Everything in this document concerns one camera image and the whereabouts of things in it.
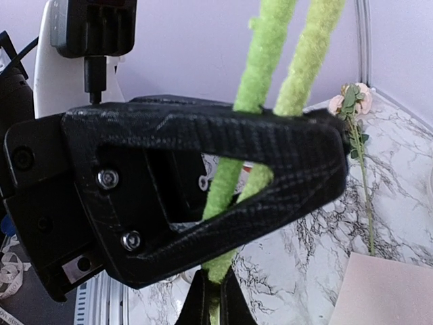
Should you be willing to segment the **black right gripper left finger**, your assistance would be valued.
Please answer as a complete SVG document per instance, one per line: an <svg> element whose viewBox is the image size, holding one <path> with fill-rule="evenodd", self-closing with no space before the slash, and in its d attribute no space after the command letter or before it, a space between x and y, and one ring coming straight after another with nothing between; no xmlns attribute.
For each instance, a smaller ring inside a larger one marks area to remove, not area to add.
<svg viewBox="0 0 433 325"><path fill-rule="evenodd" d="M195 272L181 313L175 325L209 325L209 281L207 272L200 269Z"/></svg>

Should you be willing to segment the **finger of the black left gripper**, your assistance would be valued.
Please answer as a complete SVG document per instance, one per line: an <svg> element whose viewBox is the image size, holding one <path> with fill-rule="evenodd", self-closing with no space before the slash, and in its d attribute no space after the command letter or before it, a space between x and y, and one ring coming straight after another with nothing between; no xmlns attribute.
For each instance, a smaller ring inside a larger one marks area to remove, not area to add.
<svg viewBox="0 0 433 325"><path fill-rule="evenodd" d="M304 217L342 195L348 175L345 124L326 109L301 116L235 112L226 106L133 101L74 108L62 118L72 164L107 145L197 152L251 162L269 172L257 187L240 169L219 165L208 193L221 212L182 225L170 247L193 267Z"/></svg>

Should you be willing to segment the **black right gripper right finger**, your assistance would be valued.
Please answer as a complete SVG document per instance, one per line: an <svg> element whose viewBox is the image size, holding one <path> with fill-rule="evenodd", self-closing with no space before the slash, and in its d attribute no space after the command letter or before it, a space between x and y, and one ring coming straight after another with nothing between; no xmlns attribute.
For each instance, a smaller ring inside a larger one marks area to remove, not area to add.
<svg viewBox="0 0 433 325"><path fill-rule="evenodd" d="M219 317L223 325L257 325L231 267L220 286Z"/></svg>

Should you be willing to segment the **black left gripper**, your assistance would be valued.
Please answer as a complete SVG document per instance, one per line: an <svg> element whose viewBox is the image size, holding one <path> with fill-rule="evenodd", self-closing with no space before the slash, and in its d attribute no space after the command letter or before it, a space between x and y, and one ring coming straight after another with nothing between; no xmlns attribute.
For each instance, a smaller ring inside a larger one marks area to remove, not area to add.
<svg viewBox="0 0 433 325"><path fill-rule="evenodd" d="M3 202L49 296L101 271L138 289L191 268L170 244L203 211L201 155L107 145L75 167L61 121L17 123L3 142Z"/></svg>

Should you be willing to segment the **pink wrapping paper sheet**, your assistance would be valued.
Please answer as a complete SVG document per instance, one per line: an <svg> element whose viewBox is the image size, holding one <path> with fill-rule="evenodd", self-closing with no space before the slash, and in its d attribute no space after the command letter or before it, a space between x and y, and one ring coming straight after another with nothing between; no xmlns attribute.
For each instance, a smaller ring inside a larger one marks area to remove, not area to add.
<svg viewBox="0 0 433 325"><path fill-rule="evenodd" d="M431 324L432 268L352 253L330 324Z"/></svg>

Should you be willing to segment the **small pink blossom stem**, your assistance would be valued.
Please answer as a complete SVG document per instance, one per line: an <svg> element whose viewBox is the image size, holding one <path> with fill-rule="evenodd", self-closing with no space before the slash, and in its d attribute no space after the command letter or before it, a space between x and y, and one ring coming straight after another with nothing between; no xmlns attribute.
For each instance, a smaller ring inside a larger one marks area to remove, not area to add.
<svg viewBox="0 0 433 325"><path fill-rule="evenodd" d="M345 135L350 144L350 157L359 162L365 195L365 212L369 226L369 254L375 256L373 234L373 211L367 188L367 170L365 166L365 143L369 135L364 133L359 116L367 114L371 108L371 94L368 87L361 83L349 83L341 87L340 95L329 102L329 111L345 123Z"/></svg>

